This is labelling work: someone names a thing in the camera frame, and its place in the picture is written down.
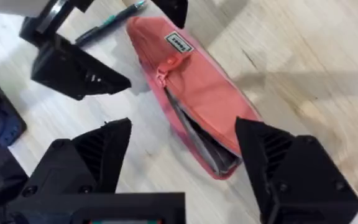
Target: black bracket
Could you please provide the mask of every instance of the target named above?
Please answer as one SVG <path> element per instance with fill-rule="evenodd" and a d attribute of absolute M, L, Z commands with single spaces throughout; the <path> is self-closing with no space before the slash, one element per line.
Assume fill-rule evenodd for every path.
<path fill-rule="evenodd" d="M 131 87 L 129 79 L 57 34 L 75 7 L 85 12 L 92 2 L 51 0 L 39 17 L 25 18 L 20 32 L 20 37 L 40 49 L 31 79 L 76 100 Z"/>
<path fill-rule="evenodd" d="M 236 133 L 263 224 L 348 224 L 358 198 L 319 141 L 237 119 Z"/>
<path fill-rule="evenodd" d="M 54 141 L 9 206 L 16 224 L 160 221 L 185 224 L 185 194 L 116 194 L 131 135 L 122 119 Z"/>

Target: screw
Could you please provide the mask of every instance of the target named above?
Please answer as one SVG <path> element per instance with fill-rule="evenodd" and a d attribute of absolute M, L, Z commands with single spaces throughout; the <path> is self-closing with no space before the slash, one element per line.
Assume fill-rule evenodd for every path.
<path fill-rule="evenodd" d="M 22 196 L 23 197 L 33 196 L 37 192 L 37 190 L 38 190 L 37 186 L 26 187 L 22 192 Z"/>
<path fill-rule="evenodd" d="M 92 192 L 92 186 L 84 185 L 81 186 L 80 189 L 78 189 L 78 193 L 80 194 L 89 194 Z"/>
<path fill-rule="evenodd" d="M 280 186 L 278 187 L 278 189 L 281 192 L 286 192 L 288 190 L 288 185 L 287 184 L 280 184 Z"/>
<path fill-rule="evenodd" d="M 306 138 L 306 143 L 312 144 L 313 142 L 314 142 L 314 138 L 312 138 L 312 137 L 307 137 Z"/>
<path fill-rule="evenodd" d="M 345 185 L 344 182 L 342 182 L 342 181 L 337 181 L 337 182 L 335 182 L 335 189 L 336 189 L 336 190 L 341 191 L 341 190 L 344 190 L 345 187 L 346 187 L 346 185 Z"/>

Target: pink pencil case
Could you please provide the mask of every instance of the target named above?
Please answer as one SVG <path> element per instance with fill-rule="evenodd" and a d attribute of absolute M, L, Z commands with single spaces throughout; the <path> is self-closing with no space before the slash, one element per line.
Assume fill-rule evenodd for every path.
<path fill-rule="evenodd" d="M 236 118 L 259 120 L 249 100 L 168 19 L 133 17 L 127 32 L 172 128 L 212 177 L 228 178 L 241 163 Z"/>

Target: white label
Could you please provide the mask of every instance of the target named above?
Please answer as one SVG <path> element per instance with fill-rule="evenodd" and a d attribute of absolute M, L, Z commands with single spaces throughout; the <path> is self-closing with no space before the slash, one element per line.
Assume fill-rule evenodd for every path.
<path fill-rule="evenodd" d="M 178 32 L 174 31 L 171 34 L 165 37 L 174 48 L 176 48 L 180 53 L 183 52 L 192 52 L 194 47 L 191 46 Z"/>

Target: zipper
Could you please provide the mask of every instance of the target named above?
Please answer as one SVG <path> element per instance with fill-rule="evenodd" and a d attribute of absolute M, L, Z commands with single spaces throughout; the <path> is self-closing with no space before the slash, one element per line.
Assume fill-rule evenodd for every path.
<path fill-rule="evenodd" d="M 183 62 L 190 57 L 190 55 L 190 52 L 185 52 L 183 54 L 176 53 L 158 66 L 156 79 L 160 87 L 165 88 L 167 86 L 167 77 L 170 72 L 182 65 Z"/>

